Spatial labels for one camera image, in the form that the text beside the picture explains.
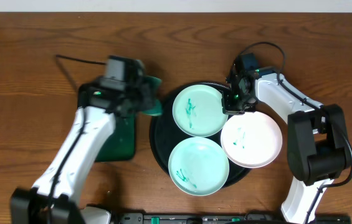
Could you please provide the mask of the green scouring sponge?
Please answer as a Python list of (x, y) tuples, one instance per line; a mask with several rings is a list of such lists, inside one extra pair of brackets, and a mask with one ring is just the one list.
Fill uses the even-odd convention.
[(157, 77), (145, 76), (144, 82), (149, 84), (149, 89), (151, 96), (153, 97), (153, 106), (149, 106), (147, 110), (142, 111), (142, 113), (148, 116), (160, 116), (163, 113), (162, 104), (158, 99), (158, 89), (162, 83), (162, 80)]

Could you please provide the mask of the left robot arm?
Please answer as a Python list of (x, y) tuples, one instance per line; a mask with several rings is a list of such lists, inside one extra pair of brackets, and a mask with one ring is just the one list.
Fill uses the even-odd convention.
[(31, 189), (11, 195), (12, 223), (111, 222), (104, 208), (79, 208), (84, 183), (117, 118), (154, 109), (158, 86), (141, 60), (110, 56), (105, 65), (104, 75), (78, 87), (74, 123), (50, 166)]

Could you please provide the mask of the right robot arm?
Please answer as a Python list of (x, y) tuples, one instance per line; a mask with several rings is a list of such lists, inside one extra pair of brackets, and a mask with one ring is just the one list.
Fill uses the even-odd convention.
[(343, 110), (307, 97), (273, 67), (233, 68), (226, 82), (230, 86), (222, 92), (222, 107), (230, 118), (221, 131), (225, 154), (246, 168), (271, 163), (280, 153), (282, 135), (278, 124), (256, 106), (272, 108), (287, 124), (287, 161), (293, 174), (282, 216), (289, 223), (313, 221), (323, 192), (352, 179)]

